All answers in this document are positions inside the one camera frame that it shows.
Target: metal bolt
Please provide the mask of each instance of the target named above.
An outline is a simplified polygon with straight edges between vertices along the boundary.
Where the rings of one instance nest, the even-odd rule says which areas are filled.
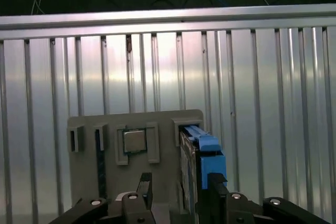
[[[278,199],[271,199],[271,203],[273,204],[273,205],[280,205],[280,200],[278,200]]]
[[[134,194],[134,195],[129,195],[129,196],[128,196],[129,199],[136,199],[137,197],[138,197],[138,196],[137,196],[136,194]]]
[[[93,202],[91,202],[91,205],[97,206],[100,204],[100,202],[101,202],[100,200],[94,200]]]
[[[241,198],[241,195],[240,194],[232,194],[232,197],[234,199],[240,199]]]

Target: slot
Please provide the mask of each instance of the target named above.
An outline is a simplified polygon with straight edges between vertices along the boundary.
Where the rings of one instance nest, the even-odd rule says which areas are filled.
[[[71,151],[75,151],[75,132],[70,131],[70,144],[71,144]]]

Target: gray fixture board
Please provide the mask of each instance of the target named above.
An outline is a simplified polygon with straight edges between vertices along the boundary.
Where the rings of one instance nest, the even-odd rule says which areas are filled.
[[[200,110],[70,118],[67,131],[72,202],[100,196],[97,149],[103,151],[109,199],[136,190],[141,174],[152,172],[153,201],[177,202],[174,191],[180,174],[180,148],[175,131],[179,125],[203,127],[202,121]],[[131,153],[125,152],[126,144],[132,148]]]

